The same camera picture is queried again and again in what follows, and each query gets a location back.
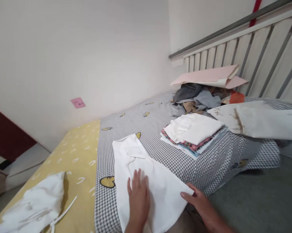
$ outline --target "yellow bed sheet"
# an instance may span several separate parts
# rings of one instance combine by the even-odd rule
[[[48,159],[44,161],[41,167],[0,213],[0,223],[5,211],[20,200],[26,190],[32,188],[49,175],[65,171],[65,194],[62,202],[62,212],[67,209],[75,196],[78,197],[66,215],[55,225],[55,232],[94,233],[94,200],[99,131],[99,120],[70,130]]]

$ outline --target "right hand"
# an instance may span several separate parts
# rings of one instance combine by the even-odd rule
[[[181,192],[181,197],[196,208],[207,230],[209,232],[234,232],[212,207],[204,193],[191,183],[187,183],[187,185],[194,191],[194,194],[191,196],[188,193]]]
[[[209,202],[209,200],[207,199],[203,192],[201,192],[191,183],[187,183],[187,185],[194,191],[194,194],[191,196],[188,193],[181,192],[181,197],[183,199],[185,199],[188,203],[193,205],[198,212],[200,212],[200,210],[206,210],[211,207],[211,203]]]

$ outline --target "human hand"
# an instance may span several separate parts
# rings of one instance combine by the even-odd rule
[[[131,179],[127,181],[127,191],[130,200],[130,219],[125,232],[142,232],[147,221],[150,209],[150,196],[148,190],[148,176],[142,180],[140,178],[141,170],[134,171],[132,179],[132,188],[130,185]]]
[[[209,232],[233,233],[233,229],[224,222],[204,193],[191,183],[187,183],[187,185],[194,191],[194,194],[191,196],[188,193],[181,192],[181,197],[196,208],[207,230]]]
[[[191,183],[187,183],[187,185],[194,191],[194,193],[191,196],[188,193],[181,192],[181,197],[183,199],[185,199],[188,203],[193,205],[198,212],[200,212],[199,210],[205,210],[212,207],[211,203],[209,202],[209,200],[207,199],[203,192],[201,192]]]

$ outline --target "red pole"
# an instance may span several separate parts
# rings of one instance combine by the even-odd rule
[[[259,10],[259,7],[260,7],[260,4],[261,4],[261,3],[262,3],[262,0],[256,0],[255,5],[254,5],[253,13]],[[250,26],[249,26],[249,27],[254,26],[255,23],[256,23],[256,19],[251,20],[251,21],[250,21]]]

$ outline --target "white drawstring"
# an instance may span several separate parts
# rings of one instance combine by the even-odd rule
[[[77,196],[74,198],[74,200],[70,203],[70,205],[68,206],[68,208],[55,220],[53,220],[51,223],[50,223],[50,228],[48,230],[47,233],[50,233],[52,231],[52,233],[55,232],[55,224],[62,219],[62,217],[64,217],[64,215],[67,213],[67,211],[70,209],[70,207],[72,206],[72,204],[75,202],[75,200],[77,199]]]

